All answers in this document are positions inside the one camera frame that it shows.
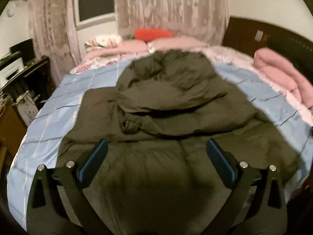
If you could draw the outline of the red carrot plush pillow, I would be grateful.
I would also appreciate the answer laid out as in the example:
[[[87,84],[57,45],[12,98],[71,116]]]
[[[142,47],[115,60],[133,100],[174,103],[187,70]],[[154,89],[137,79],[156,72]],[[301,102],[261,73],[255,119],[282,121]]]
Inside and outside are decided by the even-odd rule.
[[[154,41],[162,38],[173,38],[174,33],[169,30],[140,28],[136,29],[134,33],[129,34],[129,39],[141,40],[144,42]]]

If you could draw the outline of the rolled pink quilt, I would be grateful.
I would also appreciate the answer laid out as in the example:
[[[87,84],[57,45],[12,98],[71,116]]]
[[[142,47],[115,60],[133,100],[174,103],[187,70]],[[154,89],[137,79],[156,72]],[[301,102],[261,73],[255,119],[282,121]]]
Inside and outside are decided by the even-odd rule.
[[[312,84],[287,58],[271,49],[261,48],[255,51],[253,66],[291,92],[308,109],[312,108]]]

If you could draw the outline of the pink pillow left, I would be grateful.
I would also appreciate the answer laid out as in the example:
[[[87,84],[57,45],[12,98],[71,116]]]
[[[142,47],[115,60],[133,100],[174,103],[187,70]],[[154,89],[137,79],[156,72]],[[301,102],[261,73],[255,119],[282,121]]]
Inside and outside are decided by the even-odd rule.
[[[96,57],[106,57],[136,52],[148,52],[148,45],[141,40],[125,40],[115,48],[101,48],[89,51],[84,60],[91,60]]]

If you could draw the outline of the pink pillow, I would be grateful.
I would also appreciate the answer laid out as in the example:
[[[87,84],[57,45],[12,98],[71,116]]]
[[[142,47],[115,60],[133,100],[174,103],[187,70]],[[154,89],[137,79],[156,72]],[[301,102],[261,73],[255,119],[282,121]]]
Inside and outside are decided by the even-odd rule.
[[[148,52],[148,45],[141,40],[125,40],[115,48],[101,48],[89,51],[84,60],[91,60],[96,57],[106,57],[136,52]]]
[[[156,51],[166,52],[168,50],[187,50],[193,48],[207,47],[208,44],[195,39],[193,37],[173,37],[173,38],[162,38],[153,41],[153,46]]]

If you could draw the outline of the dark olive puffer jacket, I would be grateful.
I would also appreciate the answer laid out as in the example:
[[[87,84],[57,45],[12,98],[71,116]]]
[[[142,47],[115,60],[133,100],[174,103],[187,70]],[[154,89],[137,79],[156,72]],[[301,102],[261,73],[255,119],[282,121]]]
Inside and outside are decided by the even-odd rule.
[[[109,151],[85,196],[115,234],[198,234],[226,201],[206,154],[214,138],[255,168],[275,165],[286,183],[299,154],[268,117],[204,54],[172,50],[133,61],[115,87],[85,92],[57,166],[100,139]]]

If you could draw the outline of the dark wooden headboard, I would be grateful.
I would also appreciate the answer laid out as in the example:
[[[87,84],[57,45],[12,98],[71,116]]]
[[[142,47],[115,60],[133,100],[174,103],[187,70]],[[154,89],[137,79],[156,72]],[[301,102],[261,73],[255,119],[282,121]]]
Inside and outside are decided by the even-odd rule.
[[[222,45],[250,56],[267,47],[291,61],[312,62],[312,41],[278,25],[252,19],[232,16]]]

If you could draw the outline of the pink lace curtain left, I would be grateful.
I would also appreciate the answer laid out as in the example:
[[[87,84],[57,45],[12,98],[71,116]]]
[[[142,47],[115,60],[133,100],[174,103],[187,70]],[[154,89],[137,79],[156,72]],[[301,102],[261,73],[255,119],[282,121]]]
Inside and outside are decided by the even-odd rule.
[[[73,0],[28,0],[29,34],[37,57],[48,56],[59,85],[81,61]]]

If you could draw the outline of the dark cluttered side desk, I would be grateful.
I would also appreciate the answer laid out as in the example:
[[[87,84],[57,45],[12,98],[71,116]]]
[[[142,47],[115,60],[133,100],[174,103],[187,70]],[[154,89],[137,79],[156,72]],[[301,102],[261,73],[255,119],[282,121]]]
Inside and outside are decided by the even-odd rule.
[[[50,69],[50,58],[36,58],[33,40],[27,39],[10,47],[1,58],[1,94],[8,97],[26,126],[56,88]]]

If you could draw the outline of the pink pillow right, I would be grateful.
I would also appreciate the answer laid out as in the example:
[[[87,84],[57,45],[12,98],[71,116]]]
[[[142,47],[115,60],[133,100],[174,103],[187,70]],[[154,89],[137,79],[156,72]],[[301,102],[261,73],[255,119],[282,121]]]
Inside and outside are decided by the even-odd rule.
[[[193,37],[173,37],[173,38],[162,38],[153,41],[153,46],[156,51],[166,52],[168,50],[187,50],[193,48],[207,47],[208,44],[195,39]]]

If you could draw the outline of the pink cartoon print bed sheet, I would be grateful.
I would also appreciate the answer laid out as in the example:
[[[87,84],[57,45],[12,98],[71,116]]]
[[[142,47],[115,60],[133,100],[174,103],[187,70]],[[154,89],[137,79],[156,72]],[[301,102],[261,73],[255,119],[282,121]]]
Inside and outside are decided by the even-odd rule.
[[[204,52],[204,54],[208,56],[208,58],[211,61],[226,63],[229,65],[233,64],[236,67],[256,73],[262,81],[269,84],[270,87],[272,87],[276,92],[283,94],[286,101],[288,101],[288,103],[300,113],[301,118],[309,125],[312,125],[312,108],[308,109],[305,105],[299,102],[291,92],[274,83],[269,78],[267,78],[267,76],[264,73],[255,68],[253,66],[254,57],[250,57],[242,52],[223,46],[193,48],[187,49],[186,51],[192,52],[202,51]],[[70,73],[80,74],[82,72],[89,71],[92,69],[98,69],[100,67],[112,65],[114,62],[117,61],[139,59],[148,54],[149,52],[136,52],[130,54],[96,57],[91,60],[83,59],[82,63],[80,63],[80,65],[72,69]]]

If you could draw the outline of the floral white pillow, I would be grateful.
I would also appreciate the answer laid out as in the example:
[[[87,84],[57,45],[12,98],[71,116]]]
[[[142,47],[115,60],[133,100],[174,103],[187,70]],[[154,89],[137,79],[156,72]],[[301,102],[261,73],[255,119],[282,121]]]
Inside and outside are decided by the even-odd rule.
[[[122,37],[118,34],[100,34],[88,39],[84,43],[86,51],[97,49],[111,49],[116,48],[122,42]]]

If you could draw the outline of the pink lace curtain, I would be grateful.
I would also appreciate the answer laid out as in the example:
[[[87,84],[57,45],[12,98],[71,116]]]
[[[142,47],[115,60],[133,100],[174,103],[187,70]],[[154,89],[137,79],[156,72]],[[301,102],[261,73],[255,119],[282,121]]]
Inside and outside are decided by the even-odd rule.
[[[118,33],[139,28],[170,30],[220,45],[228,27],[228,0],[114,0]]]
[[[59,85],[81,61],[73,0],[28,0],[29,34],[37,57],[48,56]]]

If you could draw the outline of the window with white frame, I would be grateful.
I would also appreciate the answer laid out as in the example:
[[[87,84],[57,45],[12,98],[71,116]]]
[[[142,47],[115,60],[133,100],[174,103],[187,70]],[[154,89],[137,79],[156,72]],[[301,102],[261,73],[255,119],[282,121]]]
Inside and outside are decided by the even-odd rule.
[[[114,0],[73,0],[78,30],[115,20]]]

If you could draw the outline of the light blue bed sheet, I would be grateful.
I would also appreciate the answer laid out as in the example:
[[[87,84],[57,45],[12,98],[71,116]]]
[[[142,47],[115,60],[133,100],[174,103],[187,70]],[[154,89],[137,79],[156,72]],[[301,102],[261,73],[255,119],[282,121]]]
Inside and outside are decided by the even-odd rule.
[[[56,165],[62,138],[73,128],[84,93],[89,89],[115,86],[129,61],[66,75],[27,129],[7,176],[8,208],[21,227],[26,226],[28,195],[39,165]],[[288,183],[286,198],[308,177],[312,164],[310,113],[288,101],[273,83],[267,83],[255,69],[233,62],[214,62],[223,79],[235,83],[257,108],[266,113],[288,143],[301,156],[300,170]]]

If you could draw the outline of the pink lace curtain centre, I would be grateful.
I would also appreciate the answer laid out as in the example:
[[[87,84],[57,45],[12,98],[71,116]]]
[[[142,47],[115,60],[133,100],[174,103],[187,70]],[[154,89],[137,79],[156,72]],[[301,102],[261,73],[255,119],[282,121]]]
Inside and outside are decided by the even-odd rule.
[[[139,28],[170,30],[220,45],[228,27],[228,0],[114,0],[118,33]]]

